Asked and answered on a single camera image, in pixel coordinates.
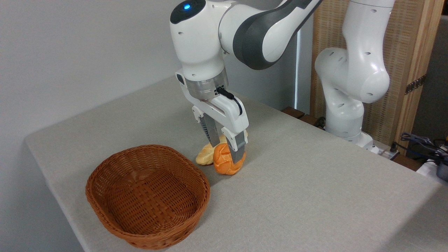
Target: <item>table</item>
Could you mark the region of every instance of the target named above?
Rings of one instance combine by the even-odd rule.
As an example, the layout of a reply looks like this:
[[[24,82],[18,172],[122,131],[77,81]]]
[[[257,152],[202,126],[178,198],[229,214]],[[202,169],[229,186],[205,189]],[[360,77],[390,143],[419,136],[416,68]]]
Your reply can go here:
[[[145,251],[110,234],[88,204],[102,160],[142,145],[194,160],[207,143],[172,77],[26,138],[86,252]],[[242,97],[247,158],[234,176],[200,167],[211,199],[196,230],[163,251],[448,251],[448,189]]]

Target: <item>pale bread roll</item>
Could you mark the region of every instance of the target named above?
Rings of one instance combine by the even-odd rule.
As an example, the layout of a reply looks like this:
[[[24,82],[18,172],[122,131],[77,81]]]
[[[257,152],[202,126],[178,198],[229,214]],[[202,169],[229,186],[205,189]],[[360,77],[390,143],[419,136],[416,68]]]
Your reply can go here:
[[[221,143],[227,143],[225,135],[220,136],[220,144]],[[210,143],[204,146],[204,148],[202,148],[201,152],[199,152],[198,156],[196,157],[196,163],[198,165],[213,164],[213,152],[215,151],[215,147],[212,147]]]

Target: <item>white wall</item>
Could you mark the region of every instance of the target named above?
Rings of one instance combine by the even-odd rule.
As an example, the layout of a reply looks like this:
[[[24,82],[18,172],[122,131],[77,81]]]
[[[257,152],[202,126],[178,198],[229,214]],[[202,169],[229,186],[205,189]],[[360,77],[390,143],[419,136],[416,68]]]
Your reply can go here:
[[[23,140],[172,76],[180,64],[169,15],[179,2],[0,0],[0,251],[82,250]],[[293,88],[279,81],[281,64],[256,72],[227,61],[235,89],[279,109],[291,103],[280,95]],[[247,92],[244,82],[264,86]]]

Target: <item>woven panel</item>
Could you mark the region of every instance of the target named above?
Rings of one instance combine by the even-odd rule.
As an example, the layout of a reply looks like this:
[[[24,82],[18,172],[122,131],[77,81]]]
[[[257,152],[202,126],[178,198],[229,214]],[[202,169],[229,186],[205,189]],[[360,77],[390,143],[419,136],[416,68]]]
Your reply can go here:
[[[389,144],[396,131],[401,113],[404,90],[409,75],[410,58],[421,16],[420,0],[396,0],[384,37],[384,63],[390,75],[386,95],[373,104],[365,104],[363,131],[373,139]],[[325,48],[345,48],[342,24],[348,0],[326,0],[314,16],[313,65]],[[325,116],[325,98],[316,71],[311,78],[311,115]]]

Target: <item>orange bread roll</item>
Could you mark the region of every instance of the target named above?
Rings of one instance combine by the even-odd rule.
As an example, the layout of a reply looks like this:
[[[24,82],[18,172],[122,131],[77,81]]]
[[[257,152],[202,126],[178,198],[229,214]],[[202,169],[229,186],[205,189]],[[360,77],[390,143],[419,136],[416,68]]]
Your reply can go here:
[[[234,175],[241,169],[245,159],[246,152],[244,152],[243,158],[234,164],[227,143],[218,144],[213,152],[215,170],[220,174]]]

